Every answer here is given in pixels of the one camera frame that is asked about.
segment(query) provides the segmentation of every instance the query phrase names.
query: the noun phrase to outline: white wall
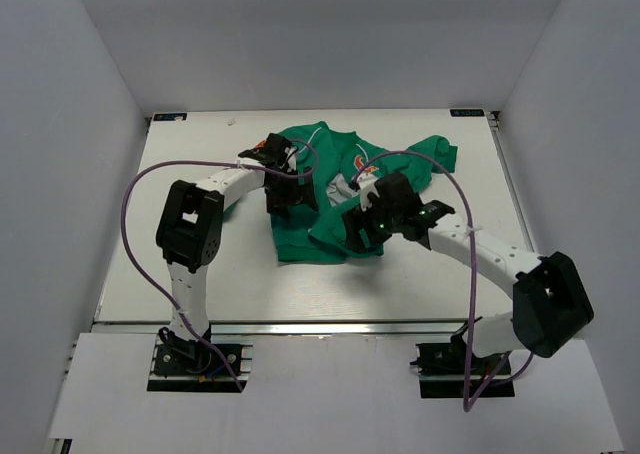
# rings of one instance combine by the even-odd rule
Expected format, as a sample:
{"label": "white wall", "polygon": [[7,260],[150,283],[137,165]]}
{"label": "white wall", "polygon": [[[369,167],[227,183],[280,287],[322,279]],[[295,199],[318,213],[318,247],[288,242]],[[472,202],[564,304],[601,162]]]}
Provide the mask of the white wall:
{"label": "white wall", "polygon": [[40,453],[142,115],[80,0],[0,0],[0,451]]}
{"label": "white wall", "polygon": [[586,330],[627,452],[640,453],[640,0],[563,0],[503,134],[534,237],[573,256]]}
{"label": "white wall", "polygon": [[560,0],[83,0],[145,113],[500,109]]}

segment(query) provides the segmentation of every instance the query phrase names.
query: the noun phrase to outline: orange logo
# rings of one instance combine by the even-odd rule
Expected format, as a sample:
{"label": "orange logo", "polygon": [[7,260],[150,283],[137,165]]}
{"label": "orange logo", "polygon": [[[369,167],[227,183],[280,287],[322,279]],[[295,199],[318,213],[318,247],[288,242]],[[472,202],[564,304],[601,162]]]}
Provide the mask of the orange logo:
{"label": "orange logo", "polygon": [[[362,166],[364,166],[364,164],[365,164],[364,159],[362,159],[362,156],[360,154],[358,154],[356,158],[353,160],[353,165],[356,166],[356,169],[358,169],[358,171],[362,169]],[[378,170],[377,167],[369,166],[364,170],[364,172],[371,174],[372,172],[376,172],[377,170]]]}

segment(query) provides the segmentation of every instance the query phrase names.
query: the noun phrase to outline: white table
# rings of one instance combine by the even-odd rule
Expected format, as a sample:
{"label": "white table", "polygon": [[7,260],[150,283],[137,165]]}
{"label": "white table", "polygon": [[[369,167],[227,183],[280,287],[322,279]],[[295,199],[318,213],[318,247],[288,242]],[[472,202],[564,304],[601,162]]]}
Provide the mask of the white table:
{"label": "white table", "polygon": [[[448,110],[335,110],[189,113],[184,121],[152,122],[141,168],[175,159],[235,161],[270,132],[326,121],[338,131],[357,131],[374,144],[402,149],[440,134],[459,147],[456,178],[467,193],[476,224],[524,247],[524,238],[487,119],[453,118]],[[167,192],[177,179],[197,180],[209,168],[173,167],[143,179],[129,209],[133,250],[155,278],[169,275],[155,231]],[[442,175],[428,188],[433,199],[463,213]],[[467,316],[469,270],[401,238],[382,258],[343,265],[279,265],[263,192],[242,200],[223,226],[222,245],[209,268],[207,310],[216,321],[460,319]],[[478,286],[478,314],[511,307],[491,283]],[[169,303],[132,268],[119,244],[96,320],[164,322]]]}
{"label": "white table", "polygon": [[[402,337],[264,337],[242,394],[146,392],[155,336],[83,334],[50,436],[70,454],[586,454],[621,449],[583,341],[537,359],[516,397],[420,399]],[[520,365],[525,352],[513,354]]]}

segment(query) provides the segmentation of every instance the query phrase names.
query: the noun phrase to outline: green sweatshirt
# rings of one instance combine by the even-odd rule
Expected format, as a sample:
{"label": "green sweatshirt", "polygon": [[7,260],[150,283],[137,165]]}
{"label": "green sweatshirt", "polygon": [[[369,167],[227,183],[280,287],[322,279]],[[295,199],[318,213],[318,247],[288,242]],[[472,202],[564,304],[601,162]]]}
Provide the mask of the green sweatshirt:
{"label": "green sweatshirt", "polygon": [[[359,194],[351,191],[347,183],[368,159],[386,152],[386,149],[360,139],[355,132],[332,131],[325,122],[290,127],[280,135],[309,142],[320,159],[313,175],[318,212],[307,206],[296,206],[289,208],[290,219],[271,216],[278,260],[339,264],[347,257],[382,255],[382,246],[366,254],[358,254],[344,246],[346,232],[342,213],[360,202]],[[447,170],[454,171],[458,149],[444,137],[431,136],[409,146],[407,150],[433,157]],[[313,154],[306,148],[300,148],[297,156],[298,170],[313,164]],[[375,169],[373,174],[377,177],[401,171],[408,177],[416,192],[427,187],[431,182],[432,172],[438,172],[430,162],[415,156],[389,156],[379,159],[372,166]]]}

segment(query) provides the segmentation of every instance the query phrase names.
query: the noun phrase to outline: green cloth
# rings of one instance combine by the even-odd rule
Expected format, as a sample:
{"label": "green cloth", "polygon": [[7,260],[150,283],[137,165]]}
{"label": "green cloth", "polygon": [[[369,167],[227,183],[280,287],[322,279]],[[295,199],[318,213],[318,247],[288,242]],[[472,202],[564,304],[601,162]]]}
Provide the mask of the green cloth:
{"label": "green cloth", "polygon": [[[327,195],[327,186],[341,174],[348,181],[358,172],[367,159],[386,152],[360,139],[355,132],[332,131],[325,122],[285,129],[280,135],[288,139],[309,142],[320,157],[318,169],[313,175],[313,187],[318,212],[302,205],[289,208],[290,219],[271,216],[273,239],[281,262],[318,262],[339,264],[347,257],[369,257],[382,255],[382,246],[373,252],[358,254],[347,249],[346,232],[342,213],[358,205],[360,196],[355,195],[336,206],[332,206]],[[457,147],[442,136],[431,136],[407,150],[426,154],[453,172]],[[315,158],[309,149],[300,148],[297,156],[298,170],[313,166]],[[379,159],[373,166],[374,174],[383,177],[393,171],[401,171],[411,182],[416,192],[422,191],[431,182],[431,173],[438,172],[430,162],[416,156],[389,156]]]}

